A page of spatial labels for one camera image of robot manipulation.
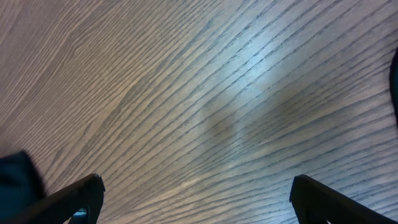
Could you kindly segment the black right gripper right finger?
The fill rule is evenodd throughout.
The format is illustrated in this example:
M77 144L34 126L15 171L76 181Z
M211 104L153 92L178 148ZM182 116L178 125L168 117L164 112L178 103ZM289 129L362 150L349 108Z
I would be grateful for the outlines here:
M294 177L289 202L300 224L395 224L307 175Z

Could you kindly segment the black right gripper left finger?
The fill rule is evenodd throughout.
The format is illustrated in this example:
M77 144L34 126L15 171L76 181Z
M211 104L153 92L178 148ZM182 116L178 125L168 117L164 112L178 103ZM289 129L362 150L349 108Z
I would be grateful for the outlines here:
M105 186L98 174L90 174L39 200L5 224L96 224L104 202Z

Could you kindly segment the black t-shirt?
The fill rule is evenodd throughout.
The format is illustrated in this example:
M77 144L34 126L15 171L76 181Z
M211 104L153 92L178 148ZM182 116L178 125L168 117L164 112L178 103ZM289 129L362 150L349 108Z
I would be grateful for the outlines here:
M47 196L43 180L25 151L1 158L1 220Z

